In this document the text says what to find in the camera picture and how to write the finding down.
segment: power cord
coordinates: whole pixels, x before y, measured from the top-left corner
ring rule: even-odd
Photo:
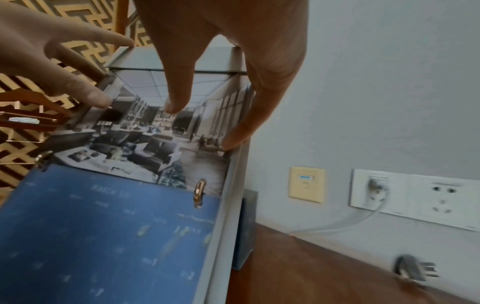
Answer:
[[[330,232],[341,232],[345,230],[349,230],[352,227],[355,227],[357,225],[363,224],[366,221],[370,220],[372,217],[375,215],[379,214],[389,203],[389,198],[390,198],[390,188],[386,183],[384,183],[382,180],[379,180],[377,178],[371,178],[368,181],[368,189],[370,192],[372,191],[384,191],[385,192],[385,199],[383,202],[378,206],[377,209],[375,209],[374,212],[370,213],[366,218],[363,220],[353,223],[351,225],[347,225],[344,227],[338,227],[338,228],[331,228],[331,229],[323,229],[322,227],[314,227],[314,228],[308,228],[308,229],[303,229],[303,230],[298,230],[294,232],[290,232],[290,235],[293,234],[301,234],[301,233],[330,233]]]

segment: hand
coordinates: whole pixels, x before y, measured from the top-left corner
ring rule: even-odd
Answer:
[[[223,34],[245,53],[255,101],[222,145],[247,140],[272,114],[303,63],[308,0],[134,0],[163,63],[169,113],[189,102],[195,62]]]
[[[50,96],[68,94],[94,107],[106,108],[112,99],[104,92],[53,63],[56,58],[94,81],[105,75],[62,43],[85,40],[133,46],[130,38],[86,23],[49,16],[0,0],[0,73],[29,78]]]

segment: yellow wall plate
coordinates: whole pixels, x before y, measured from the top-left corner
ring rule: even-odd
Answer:
[[[291,167],[288,196],[323,203],[325,200],[325,181],[324,169]]]

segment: white power outlet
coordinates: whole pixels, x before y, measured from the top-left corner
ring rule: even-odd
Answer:
[[[370,179],[381,180],[390,189],[390,194],[384,191],[370,191],[368,184]],[[351,186],[350,206],[368,210],[376,210],[381,203],[388,199],[387,205],[382,213],[389,213],[400,216],[408,216],[408,175],[368,171],[356,169],[353,172]]]
[[[412,175],[410,201],[417,218],[469,230],[479,230],[480,182]]]

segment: brown tabletop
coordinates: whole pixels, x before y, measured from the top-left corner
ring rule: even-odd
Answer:
[[[228,288],[227,304],[472,303],[261,225]]]

